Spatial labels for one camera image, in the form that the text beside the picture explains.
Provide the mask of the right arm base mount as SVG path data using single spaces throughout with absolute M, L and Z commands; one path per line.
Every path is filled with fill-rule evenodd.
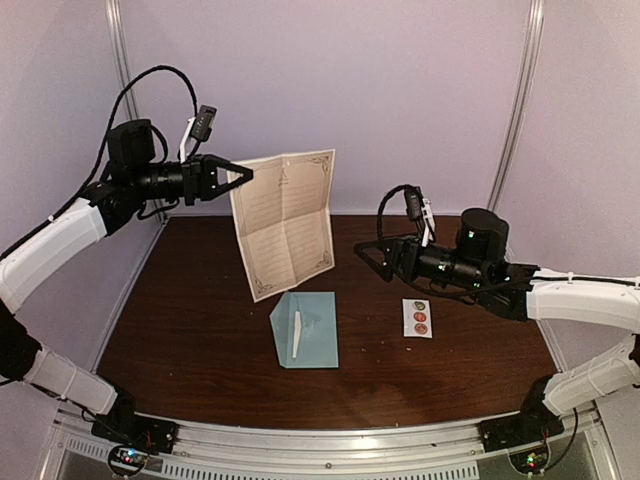
M 520 474 L 541 474 L 551 463 L 548 441 L 564 432 L 556 417 L 543 420 L 517 413 L 481 421 L 479 432 L 486 453 L 506 450 L 511 466 Z

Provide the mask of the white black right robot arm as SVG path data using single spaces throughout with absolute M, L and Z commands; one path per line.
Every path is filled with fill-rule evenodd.
M 507 261 L 509 225 L 493 212 L 470 208 L 452 248 L 431 242 L 423 224 L 414 235 L 379 234 L 355 244 L 356 255 L 384 281 L 437 285 L 433 296 L 479 305 L 503 319 L 565 320 L 616 327 L 628 335 L 591 360 L 537 382 L 527 408 L 513 419 L 519 440 L 535 440 L 560 417 L 592 400 L 639 384 L 639 281 L 561 273 Z

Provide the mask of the beige ornate letter paper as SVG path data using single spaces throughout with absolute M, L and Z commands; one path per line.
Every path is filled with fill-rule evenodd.
M 293 329 L 292 355 L 291 355 L 293 359 L 296 359 L 298 355 L 301 333 L 302 333 L 301 312 L 297 310 L 294 315 L 294 329 Z

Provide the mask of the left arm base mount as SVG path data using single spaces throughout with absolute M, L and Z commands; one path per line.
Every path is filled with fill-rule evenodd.
M 152 457 L 171 454 L 178 431 L 178 424 L 173 421 L 138 414 L 124 422 L 95 416 L 91 423 L 93 436 L 113 443 L 106 463 L 111 472 L 121 478 L 141 473 Z

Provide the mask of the light blue envelope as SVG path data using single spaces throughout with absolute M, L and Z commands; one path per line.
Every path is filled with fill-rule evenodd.
M 292 355 L 294 315 L 299 310 L 302 333 L 296 359 Z M 339 367 L 336 301 L 333 292 L 286 292 L 270 314 L 279 365 L 285 369 Z

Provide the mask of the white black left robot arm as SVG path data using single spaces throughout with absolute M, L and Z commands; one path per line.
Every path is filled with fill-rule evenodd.
M 210 201 L 249 182 L 251 169 L 212 154 L 157 161 L 162 137 L 148 119 L 108 130 L 111 174 L 81 189 L 62 213 L 1 257 L 1 375 L 78 405 L 123 444 L 144 433 L 135 402 L 124 390 L 53 352 L 16 318 L 26 300 L 68 261 L 141 218 L 147 201 Z

